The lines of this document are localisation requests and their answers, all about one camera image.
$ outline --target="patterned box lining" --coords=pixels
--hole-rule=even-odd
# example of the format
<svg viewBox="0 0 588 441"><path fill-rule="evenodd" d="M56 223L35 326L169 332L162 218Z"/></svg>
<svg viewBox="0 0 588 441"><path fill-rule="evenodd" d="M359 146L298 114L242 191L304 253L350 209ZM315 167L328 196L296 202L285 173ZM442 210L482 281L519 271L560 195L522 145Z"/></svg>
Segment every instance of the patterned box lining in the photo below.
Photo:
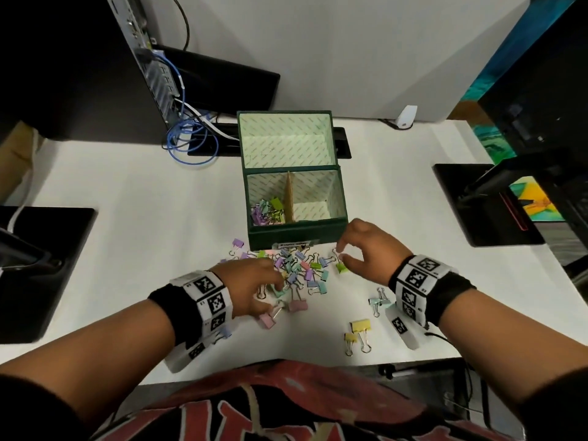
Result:
<svg viewBox="0 0 588 441"><path fill-rule="evenodd" d="M335 165L333 130L324 113L241 113L246 169Z"/></svg>
<svg viewBox="0 0 588 441"><path fill-rule="evenodd" d="M294 221L345 217L345 203L336 170L290 172ZM287 173L248 175L249 206L277 196L284 201Z"/></svg>

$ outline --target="right hand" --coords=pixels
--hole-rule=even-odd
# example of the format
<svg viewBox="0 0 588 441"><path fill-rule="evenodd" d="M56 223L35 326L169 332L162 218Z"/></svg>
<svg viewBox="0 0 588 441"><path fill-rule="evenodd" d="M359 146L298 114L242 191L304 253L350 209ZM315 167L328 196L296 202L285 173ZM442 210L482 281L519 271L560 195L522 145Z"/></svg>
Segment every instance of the right hand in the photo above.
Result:
<svg viewBox="0 0 588 441"><path fill-rule="evenodd" d="M337 242L337 252L344 251L351 244L361 249L364 260L348 254L340 255L343 264L351 272L366 280L388 286L390 277L401 263L413 253L389 233L375 224L355 218L351 221Z"/></svg>

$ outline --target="black wristband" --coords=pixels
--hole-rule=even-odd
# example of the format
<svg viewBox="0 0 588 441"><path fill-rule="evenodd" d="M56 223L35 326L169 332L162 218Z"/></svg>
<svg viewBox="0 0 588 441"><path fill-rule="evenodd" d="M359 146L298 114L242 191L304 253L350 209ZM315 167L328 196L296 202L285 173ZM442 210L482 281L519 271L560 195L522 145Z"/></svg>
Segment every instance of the black wristband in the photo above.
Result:
<svg viewBox="0 0 588 441"><path fill-rule="evenodd" d="M392 292L396 290L396 280L398 279L398 275L401 273L402 269L408 265L408 262L415 257L416 255L409 255L407 258L402 260L401 265L394 271L392 277L390 277L390 280L388 281L388 288L390 288Z"/></svg>
<svg viewBox="0 0 588 441"><path fill-rule="evenodd" d="M441 277L427 296L427 308L424 310L427 322L439 326L439 320L449 304L468 289L475 289L475 286L459 274L449 272Z"/></svg>
<svg viewBox="0 0 588 441"><path fill-rule="evenodd" d="M149 294L168 315L176 336L175 346L186 342L194 345L202 336L202 317L198 305L180 286L165 285Z"/></svg>

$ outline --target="green box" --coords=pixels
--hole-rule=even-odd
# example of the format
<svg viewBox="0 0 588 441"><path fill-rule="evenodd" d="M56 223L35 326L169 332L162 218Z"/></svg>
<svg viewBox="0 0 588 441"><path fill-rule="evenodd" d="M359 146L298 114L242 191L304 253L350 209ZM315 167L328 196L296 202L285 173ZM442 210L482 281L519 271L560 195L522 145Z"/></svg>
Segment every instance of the green box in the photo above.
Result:
<svg viewBox="0 0 588 441"><path fill-rule="evenodd" d="M330 111L237 113L252 251L334 243L348 223ZM254 225L251 207L278 197L286 223Z"/></svg>

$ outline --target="monitor stand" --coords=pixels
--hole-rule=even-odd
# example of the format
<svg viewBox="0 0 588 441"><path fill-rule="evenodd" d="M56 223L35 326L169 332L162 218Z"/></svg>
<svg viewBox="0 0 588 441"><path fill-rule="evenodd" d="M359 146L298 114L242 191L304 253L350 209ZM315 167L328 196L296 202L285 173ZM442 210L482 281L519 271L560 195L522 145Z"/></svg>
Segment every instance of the monitor stand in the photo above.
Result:
<svg viewBox="0 0 588 441"><path fill-rule="evenodd" d="M16 207L0 206L6 229ZM52 274L5 271L0 276L0 343L39 340L74 269L96 211L77 207L25 207L14 234L62 260Z"/></svg>
<svg viewBox="0 0 588 441"><path fill-rule="evenodd" d="M433 167L467 241L474 247L544 244L541 233L508 187L467 202L460 200L467 186L494 167L492 164L435 164Z"/></svg>

